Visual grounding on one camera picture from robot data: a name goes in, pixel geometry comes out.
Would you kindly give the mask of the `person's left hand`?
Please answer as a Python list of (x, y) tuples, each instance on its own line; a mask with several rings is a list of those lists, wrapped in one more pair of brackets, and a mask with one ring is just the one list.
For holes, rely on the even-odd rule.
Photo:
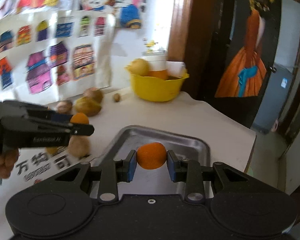
[(6, 153), (0, 154), (0, 178), (7, 179), (10, 177), (15, 163), (19, 158), (19, 150), (12, 149)]

